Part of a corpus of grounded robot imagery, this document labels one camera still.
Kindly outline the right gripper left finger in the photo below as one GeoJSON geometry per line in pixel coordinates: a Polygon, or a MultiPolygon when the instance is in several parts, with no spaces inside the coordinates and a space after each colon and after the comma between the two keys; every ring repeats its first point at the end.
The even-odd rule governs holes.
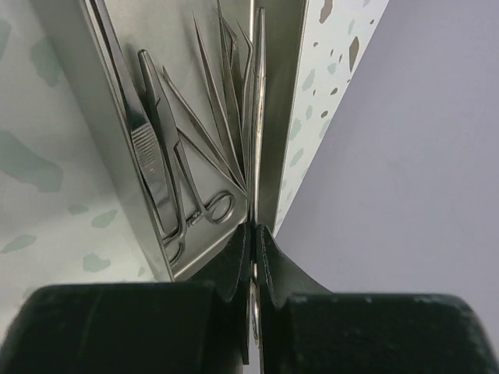
{"type": "Polygon", "coordinates": [[[4,373],[241,373],[249,361],[250,242],[240,224],[185,281],[58,284],[22,305],[4,373]]]}

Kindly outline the thin dark tweezers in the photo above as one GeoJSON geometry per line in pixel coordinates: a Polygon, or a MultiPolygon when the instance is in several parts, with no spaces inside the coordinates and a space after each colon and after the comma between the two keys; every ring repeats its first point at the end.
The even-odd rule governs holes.
{"type": "Polygon", "coordinates": [[[217,14],[221,45],[221,78],[225,110],[223,119],[228,134],[228,147],[235,162],[235,180],[243,190],[247,190],[247,143],[244,126],[247,122],[247,96],[250,65],[253,58],[253,44],[243,33],[248,47],[246,67],[241,69],[240,45],[238,35],[223,13],[220,1],[217,14]]]}

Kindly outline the thin steel tweezers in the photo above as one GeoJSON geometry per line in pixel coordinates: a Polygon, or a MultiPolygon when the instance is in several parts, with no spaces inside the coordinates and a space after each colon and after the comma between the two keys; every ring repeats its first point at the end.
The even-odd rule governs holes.
{"type": "Polygon", "coordinates": [[[161,67],[161,74],[168,88],[186,113],[192,131],[198,141],[195,143],[205,151],[220,172],[235,180],[236,164],[228,147],[228,134],[223,119],[225,99],[221,78],[221,45],[217,9],[212,8],[208,20],[193,12],[184,23],[182,41],[186,56],[182,59],[194,67],[186,73],[186,83],[180,82],[180,71],[161,67]]]}

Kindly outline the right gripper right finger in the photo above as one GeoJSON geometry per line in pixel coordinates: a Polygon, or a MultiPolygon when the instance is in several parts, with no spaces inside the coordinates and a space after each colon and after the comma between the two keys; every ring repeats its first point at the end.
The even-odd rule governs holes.
{"type": "Polygon", "coordinates": [[[255,231],[264,373],[495,373],[473,309],[454,295],[345,293],[319,284],[255,231]]]}

